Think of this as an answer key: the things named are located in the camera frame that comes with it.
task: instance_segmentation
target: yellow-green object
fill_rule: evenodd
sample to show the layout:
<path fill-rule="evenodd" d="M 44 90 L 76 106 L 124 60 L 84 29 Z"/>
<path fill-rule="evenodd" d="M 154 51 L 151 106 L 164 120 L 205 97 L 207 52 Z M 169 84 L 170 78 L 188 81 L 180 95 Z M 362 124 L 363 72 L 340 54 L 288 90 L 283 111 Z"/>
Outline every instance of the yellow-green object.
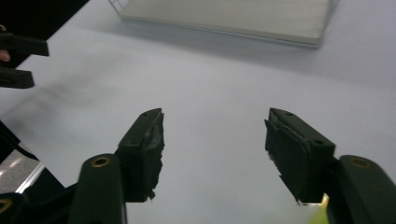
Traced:
<path fill-rule="evenodd" d="M 318 211 L 314 214 L 311 221 L 308 224 L 329 224 L 326 214 L 327 203 L 329 202 L 329 197 L 324 196 Z"/>

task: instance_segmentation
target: white table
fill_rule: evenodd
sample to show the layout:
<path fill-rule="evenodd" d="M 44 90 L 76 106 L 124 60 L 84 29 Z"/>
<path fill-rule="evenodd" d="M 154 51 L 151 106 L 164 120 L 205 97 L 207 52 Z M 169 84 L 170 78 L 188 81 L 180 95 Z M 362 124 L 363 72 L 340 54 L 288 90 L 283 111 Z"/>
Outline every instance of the white table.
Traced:
<path fill-rule="evenodd" d="M 113 152 L 137 116 L 165 113 L 163 170 L 130 223 L 306 223 L 264 150 L 270 107 L 289 110 L 396 182 L 396 2 L 342 0 L 321 49 L 120 20 L 88 3 L 0 89 L 0 119 L 66 186 Z"/>

